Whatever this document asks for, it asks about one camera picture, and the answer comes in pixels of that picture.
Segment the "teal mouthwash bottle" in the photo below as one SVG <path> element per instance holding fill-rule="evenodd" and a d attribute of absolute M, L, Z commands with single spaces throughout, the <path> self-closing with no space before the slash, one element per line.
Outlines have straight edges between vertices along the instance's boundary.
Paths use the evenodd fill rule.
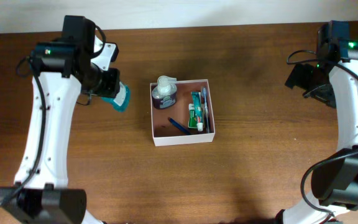
<path fill-rule="evenodd" d="M 122 82 L 119 83 L 119 87 L 119 92 L 115 98 L 102 97 L 102 100 L 111 104 L 116 111 L 124 112 L 129 105 L 131 91 L 129 87 Z"/>

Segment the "blue disposable razor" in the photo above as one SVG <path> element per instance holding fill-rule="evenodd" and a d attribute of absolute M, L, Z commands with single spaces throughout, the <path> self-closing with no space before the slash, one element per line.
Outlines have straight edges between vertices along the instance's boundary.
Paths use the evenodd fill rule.
<path fill-rule="evenodd" d="M 171 117 L 168 117 L 168 121 L 177 129 L 179 129 L 182 133 L 186 134 L 186 135 L 191 135 L 191 133 L 189 132 L 189 130 L 187 130 L 184 126 L 182 126 L 180 123 L 176 122 L 174 119 L 172 119 Z"/>

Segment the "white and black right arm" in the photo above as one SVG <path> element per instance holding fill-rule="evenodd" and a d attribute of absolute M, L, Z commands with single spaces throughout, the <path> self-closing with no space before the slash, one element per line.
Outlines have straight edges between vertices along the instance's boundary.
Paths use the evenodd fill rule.
<path fill-rule="evenodd" d="M 358 41 L 325 40 L 314 56 L 288 58 L 293 70 L 285 84 L 336 109 L 337 149 L 308 168 L 301 179 L 301 201 L 281 210 L 275 223 L 334 223 L 336 216 L 358 210 Z"/>

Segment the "green soap packet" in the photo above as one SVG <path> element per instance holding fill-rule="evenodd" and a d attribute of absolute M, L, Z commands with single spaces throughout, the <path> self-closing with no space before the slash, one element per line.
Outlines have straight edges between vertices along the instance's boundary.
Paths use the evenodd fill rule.
<path fill-rule="evenodd" d="M 197 129 L 199 132 L 204 130 L 204 121 L 203 121 L 203 110 L 201 107 L 195 107 L 193 103 L 188 105 L 189 111 L 189 120 L 188 128 Z"/>

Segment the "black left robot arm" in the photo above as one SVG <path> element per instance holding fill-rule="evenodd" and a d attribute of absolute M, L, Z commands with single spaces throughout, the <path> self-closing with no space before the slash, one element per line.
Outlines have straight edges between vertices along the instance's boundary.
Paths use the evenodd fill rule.
<path fill-rule="evenodd" d="M 130 90 L 111 67 L 119 49 L 83 16 L 66 16 L 61 37 L 40 42 L 24 58 L 32 72 L 33 105 L 24 156 L 0 208 L 21 223 L 96 223 L 83 189 L 68 188 L 67 152 L 78 97 L 102 98 L 117 111 Z"/>

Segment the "toothpaste tube white cap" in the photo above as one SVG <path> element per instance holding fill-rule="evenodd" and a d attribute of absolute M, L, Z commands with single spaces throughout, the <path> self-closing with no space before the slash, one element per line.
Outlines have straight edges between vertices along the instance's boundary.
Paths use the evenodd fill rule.
<path fill-rule="evenodd" d="M 204 130 L 203 122 L 203 110 L 201 105 L 200 92 L 192 91 L 191 92 L 193 106 L 189 110 L 190 112 L 190 126 L 192 128 L 197 128 L 199 132 Z"/>

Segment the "blue and white toothbrush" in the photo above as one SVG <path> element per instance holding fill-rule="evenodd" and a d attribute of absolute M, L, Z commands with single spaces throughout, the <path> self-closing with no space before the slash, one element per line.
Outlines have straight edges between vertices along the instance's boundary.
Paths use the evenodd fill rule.
<path fill-rule="evenodd" d="M 209 125 L 209 110 L 208 110 L 208 100 L 207 100 L 207 89 L 205 86 L 201 88 L 201 96 L 204 99 L 204 112 L 205 112 L 205 123 L 206 123 L 206 132 L 210 133 Z"/>

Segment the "clear foaming soap pump bottle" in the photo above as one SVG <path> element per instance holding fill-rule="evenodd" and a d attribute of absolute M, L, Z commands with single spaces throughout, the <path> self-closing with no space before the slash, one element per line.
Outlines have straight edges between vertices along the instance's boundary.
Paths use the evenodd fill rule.
<path fill-rule="evenodd" d="M 158 110 L 166 109 L 177 102 L 177 79 L 160 76 L 157 86 L 152 90 L 152 104 Z"/>

